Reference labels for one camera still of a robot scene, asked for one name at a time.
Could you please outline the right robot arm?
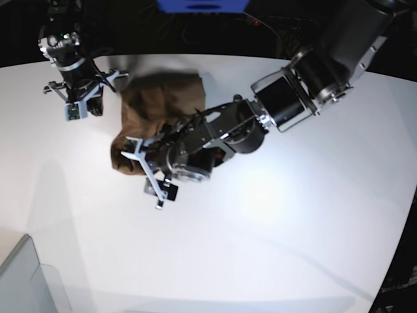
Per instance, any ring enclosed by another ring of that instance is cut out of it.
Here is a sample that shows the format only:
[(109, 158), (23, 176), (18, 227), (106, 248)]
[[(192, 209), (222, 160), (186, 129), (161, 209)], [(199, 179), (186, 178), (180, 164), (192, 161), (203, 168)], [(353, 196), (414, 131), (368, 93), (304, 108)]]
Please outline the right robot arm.
[(62, 77), (61, 82), (48, 82), (42, 92), (53, 93), (64, 102), (67, 121), (103, 115), (104, 87), (115, 92), (113, 82), (129, 77), (126, 70), (103, 72), (97, 67), (87, 48), (89, 34), (82, 19), (81, 1), (48, 1), (47, 20), (38, 36), (40, 52)]

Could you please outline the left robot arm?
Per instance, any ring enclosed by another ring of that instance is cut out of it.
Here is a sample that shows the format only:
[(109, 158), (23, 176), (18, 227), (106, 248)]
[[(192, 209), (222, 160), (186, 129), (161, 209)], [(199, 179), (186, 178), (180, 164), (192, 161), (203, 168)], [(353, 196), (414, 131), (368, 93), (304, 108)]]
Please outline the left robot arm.
[(123, 159), (145, 175), (145, 192), (161, 209), (177, 196), (174, 180), (206, 181), (236, 154), (260, 148), (271, 127), (285, 132), (338, 102), (368, 68), (389, 26), (415, 8), (415, 1), (346, 1), (318, 41), (252, 84), (253, 100), (235, 95), (150, 137), (129, 136)]

